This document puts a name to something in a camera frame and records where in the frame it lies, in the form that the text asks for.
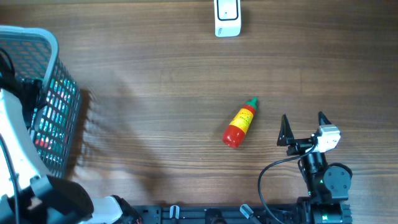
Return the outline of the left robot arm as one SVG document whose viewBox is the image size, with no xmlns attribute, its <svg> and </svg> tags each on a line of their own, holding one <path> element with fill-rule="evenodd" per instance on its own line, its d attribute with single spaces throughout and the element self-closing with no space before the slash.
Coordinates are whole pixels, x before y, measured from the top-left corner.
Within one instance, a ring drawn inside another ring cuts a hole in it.
<svg viewBox="0 0 398 224">
<path fill-rule="evenodd" d="M 80 93 L 52 55 L 1 47 L 1 222 L 141 223 L 123 198 L 64 179 Z"/>
</svg>

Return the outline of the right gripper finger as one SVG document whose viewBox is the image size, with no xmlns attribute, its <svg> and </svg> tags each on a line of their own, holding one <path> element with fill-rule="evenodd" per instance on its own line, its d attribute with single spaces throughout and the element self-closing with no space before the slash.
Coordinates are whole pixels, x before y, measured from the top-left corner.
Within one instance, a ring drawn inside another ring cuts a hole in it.
<svg viewBox="0 0 398 224">
<path fill-rule="evenodd" d="M 325 116 L 325 114 L 322 111 L 318 112 L 318 123 L 320 126 L 331 124 L 331 122 L 328 120 L 328 118 Z"/>
<path fill-rule="evenodd" d="M 278 146 L 289 146 L 293 145 L 295 138 L 290 127 L 289 120 L 286 114 L 281 117 L 280 131 L 278 135 L 277 145 Z"/>
</svg>

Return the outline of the red chili sauce bottle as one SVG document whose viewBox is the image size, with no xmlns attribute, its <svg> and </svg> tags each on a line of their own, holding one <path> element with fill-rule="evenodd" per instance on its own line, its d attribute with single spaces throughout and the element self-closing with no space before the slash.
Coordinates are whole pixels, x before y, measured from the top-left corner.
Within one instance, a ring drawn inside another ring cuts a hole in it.
<svg viewBox="0 0 398 224">
<path fill-rule="evenodd" d="M 232 148 L 237 148 L 243 142 L 257 111 L 258 98 L 247 101 L 232 119 L 223 135 L 223 142 Z"/>
</svg>

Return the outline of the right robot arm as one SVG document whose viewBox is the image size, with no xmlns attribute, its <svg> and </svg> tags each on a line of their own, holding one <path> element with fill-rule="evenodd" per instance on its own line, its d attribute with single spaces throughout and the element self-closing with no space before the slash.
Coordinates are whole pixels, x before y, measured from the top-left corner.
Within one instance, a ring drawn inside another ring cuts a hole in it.
<svg viewBox="0 0 398 224">
<path fill-rule="evenodd" d="M 308 190 L 307 197 L 296 203 L 297 223 L 352 223 L 351 209 L 345 201 L 353 177 L 352 170 L 341 163 L 329 164 L 326 152 L 334 149 L 341 131 L 323 112 L 318 113 L 319 127 L 309 138 L 296 139 L 286 115 L 281 117 L 278 146 L 287 146 L 288 156 L 299 156 L 298 168 Z"/>
</svg>

